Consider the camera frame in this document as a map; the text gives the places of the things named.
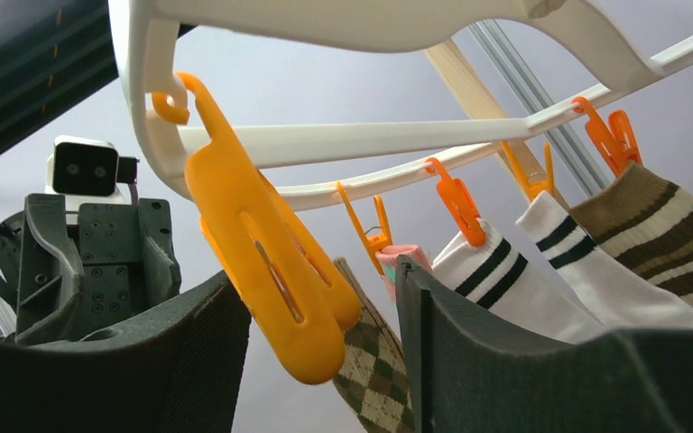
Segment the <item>orange clothes clip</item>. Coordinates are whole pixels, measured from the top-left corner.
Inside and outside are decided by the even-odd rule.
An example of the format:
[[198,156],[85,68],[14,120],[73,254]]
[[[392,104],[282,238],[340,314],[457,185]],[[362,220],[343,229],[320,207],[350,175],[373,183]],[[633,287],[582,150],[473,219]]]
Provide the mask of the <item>orange clothes clip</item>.
[[151,118],[186,124],[193,95],[208,141],[187,152],[169,133],[172,151],[152,146],[156,172],[195,204],[204,237],[282,367],[305,384],[329,381],[361,315],[355,290],[256,168],[207,87],[187,72],[172,79],[172,88],[151,93]]

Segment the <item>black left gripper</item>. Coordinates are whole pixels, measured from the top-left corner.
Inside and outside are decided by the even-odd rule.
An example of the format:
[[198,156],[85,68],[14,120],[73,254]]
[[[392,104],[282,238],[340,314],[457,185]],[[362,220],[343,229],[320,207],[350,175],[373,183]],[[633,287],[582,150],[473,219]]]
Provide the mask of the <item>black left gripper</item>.
[[180,292],[165,199],[84,203],[31,194],[0,223],[0,297],[18,345],[79,341]]

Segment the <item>pink patterned sock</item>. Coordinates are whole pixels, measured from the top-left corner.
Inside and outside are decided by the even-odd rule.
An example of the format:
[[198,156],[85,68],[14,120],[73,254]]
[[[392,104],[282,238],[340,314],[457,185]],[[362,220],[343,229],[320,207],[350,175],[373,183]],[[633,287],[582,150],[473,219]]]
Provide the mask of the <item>pink patterned sock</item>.
[[375,259],[383,272],[381,278],[392,302],[396,301],[397,266],[401,255],[412,258],[427,272],[432,271],[427,255],[417,244],[390,244],[376,252]]

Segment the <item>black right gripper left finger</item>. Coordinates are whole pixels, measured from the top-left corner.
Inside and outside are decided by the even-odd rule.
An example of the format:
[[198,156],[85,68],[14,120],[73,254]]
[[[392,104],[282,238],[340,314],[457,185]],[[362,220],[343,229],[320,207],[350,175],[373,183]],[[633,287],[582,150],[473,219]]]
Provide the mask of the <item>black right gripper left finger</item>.
[[0,432],[228,432],[249,326],[221,272],[76,342],[0,342]]

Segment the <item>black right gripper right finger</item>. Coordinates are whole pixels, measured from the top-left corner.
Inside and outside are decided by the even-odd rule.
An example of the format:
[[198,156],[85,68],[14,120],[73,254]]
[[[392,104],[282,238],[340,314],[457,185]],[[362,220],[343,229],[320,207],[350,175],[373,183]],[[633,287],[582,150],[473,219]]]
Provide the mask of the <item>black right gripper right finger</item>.
[[693,432],[693,330],[570,345],[497,317],[407,256],[397,309],[419,432]]

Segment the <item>brown argyle sock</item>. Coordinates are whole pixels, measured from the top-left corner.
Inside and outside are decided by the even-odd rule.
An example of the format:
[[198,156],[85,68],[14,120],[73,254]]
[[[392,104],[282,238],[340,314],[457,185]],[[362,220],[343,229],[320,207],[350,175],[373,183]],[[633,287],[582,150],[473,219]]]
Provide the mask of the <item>brown argyle sock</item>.
[[359,321],[344,334],[346,357],[333,384],[365,431],[415,431],[410,384],[399,338],[339,257],[334,264],[361,302]]

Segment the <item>white round clip hanger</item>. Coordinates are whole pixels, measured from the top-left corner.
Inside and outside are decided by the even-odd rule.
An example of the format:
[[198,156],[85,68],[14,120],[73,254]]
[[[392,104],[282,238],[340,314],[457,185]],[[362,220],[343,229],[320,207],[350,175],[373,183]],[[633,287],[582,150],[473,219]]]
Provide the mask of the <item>white round clip hanger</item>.
[[212,28],[180,37],[178,23],[152,18],[149,5],[110,5],[115,60],[142,153],[159,181],[188,198],[184,164],[208,142],[200,125],[180,126],[149,107],[145,70],[183,66],[217,100],[249,157],[273,173],[280,194],[297,210],[330,207],[341,183],[353,199],[404,189],[427,178],[429,157],[447,169],[468,167],[497,153],[498,134],[515,143],[545,138],[586,121],[575,97],[634,120],[645,163],[693,178],[693,1],[625,1],[614,13],[636,41],[664,44],[656,55],[670,74],[629,94],[592,84],[557,43],[520,26],[508,33],[517,51],[549,86],[553,104],[536,113],[473,115],[499,127],[440,140],[467,124],[444,80],[423,53],[375,54],[275,40]]

